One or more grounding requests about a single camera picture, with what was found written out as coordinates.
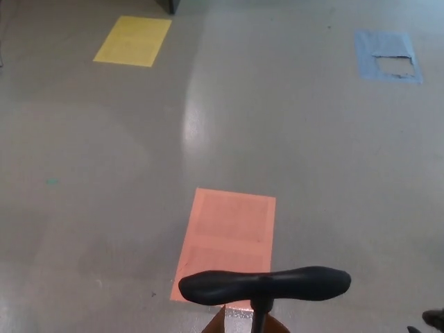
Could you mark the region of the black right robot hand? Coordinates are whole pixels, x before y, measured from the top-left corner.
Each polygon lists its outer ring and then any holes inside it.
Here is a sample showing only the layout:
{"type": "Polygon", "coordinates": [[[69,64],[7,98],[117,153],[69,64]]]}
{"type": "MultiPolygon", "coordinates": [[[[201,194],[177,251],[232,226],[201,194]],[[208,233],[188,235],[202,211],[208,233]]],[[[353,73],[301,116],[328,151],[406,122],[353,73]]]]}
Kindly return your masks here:
{"type": "Polygon", "coordinates": [[[444,309],[430,309],[422,313],[426,325],[444,333],[444,309]]]}

